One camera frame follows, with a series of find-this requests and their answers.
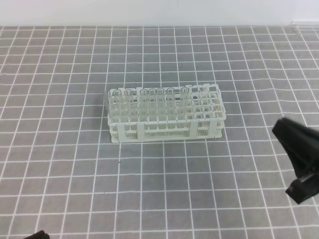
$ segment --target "black object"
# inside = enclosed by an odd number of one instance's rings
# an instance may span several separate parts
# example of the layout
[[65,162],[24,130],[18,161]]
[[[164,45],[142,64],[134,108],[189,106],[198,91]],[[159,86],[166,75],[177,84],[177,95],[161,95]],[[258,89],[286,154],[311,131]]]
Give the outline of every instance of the black object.
[[46,234],[44,231],[39,231],[25,239],[50,239],[50,236]]
[[319,132],[282,118],[276,122],[273,133],[287,152],[298,178],[286,193],[300,204],[319,193]]

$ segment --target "test tube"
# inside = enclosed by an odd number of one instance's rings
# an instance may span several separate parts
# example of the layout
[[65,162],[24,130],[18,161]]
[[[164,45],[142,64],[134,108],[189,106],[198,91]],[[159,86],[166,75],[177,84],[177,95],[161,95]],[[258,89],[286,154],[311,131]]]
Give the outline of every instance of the test tube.
[[118,109],[115,102],[114,97],[112,96],[111,92],[108,92],[108,111],[111,117],[111,122],[118,122],[119,121],[119,115],[118,115]]
[[156,111],[156,89],[149,89],[149,118],[150,121],[157,121]]
[[140,91],[140,121],[148,120],[148,96],[149,91],[147,89],[141,89]]
[[178,119],[184,120],[187,112],[188,105],[188,97],[189,97],[189,88],[182,87],[180,89],[180,97],[179,97],[179,109],[178,109]]
[[125,104],[125,101],[123,99],[122,91],[119,89],[116,89],[113,91],[113,94],[115,96],[115,102],[118,105],[120,121],[121,122],[128,122],[129,121],[129,112],[128,112],[128,108]]
[[167,89],[167,117],[168,120],[176,120],[175,117],[175,89],[174,88],[168,88]]
[[133,91],[130,89],[126,89],[124,91],[126,105],[129,113],[129,119],[131,122],[137,121],[137,111],[134,104]]
[[158,88],[156,90],[156,94],[157,94],[159,121],[164,121],[166,120],[165,90],[163,88]]

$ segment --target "white wall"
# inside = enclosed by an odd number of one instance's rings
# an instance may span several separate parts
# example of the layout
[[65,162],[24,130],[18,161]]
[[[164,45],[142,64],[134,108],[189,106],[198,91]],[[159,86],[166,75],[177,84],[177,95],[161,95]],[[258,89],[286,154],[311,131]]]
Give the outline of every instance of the white wall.
[[319,0],[298,0],[296,2],[294,21],[316,21],[319,23]]
[[0,0],[0,25],[289,24],[295,0]]

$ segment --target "test tube rack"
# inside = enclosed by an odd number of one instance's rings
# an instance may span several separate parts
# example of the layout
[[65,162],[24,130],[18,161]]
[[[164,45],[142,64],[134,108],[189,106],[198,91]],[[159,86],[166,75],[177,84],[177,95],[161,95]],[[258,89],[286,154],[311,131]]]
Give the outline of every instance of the test tube rack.
[[225,128],[217,84],[118,88],[103,97],[112,143],[219,138]]

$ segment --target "gray grid surface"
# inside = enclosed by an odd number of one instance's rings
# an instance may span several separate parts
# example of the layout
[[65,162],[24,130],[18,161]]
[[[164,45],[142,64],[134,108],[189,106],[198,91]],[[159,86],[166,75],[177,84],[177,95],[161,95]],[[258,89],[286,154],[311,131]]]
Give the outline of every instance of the gray grid surface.
[[[317,239],[271,133],[319,126],[319,38],[290,27],[0,27],[0,239]],[[217,83],[217,140],[111,144],[101,93]]]

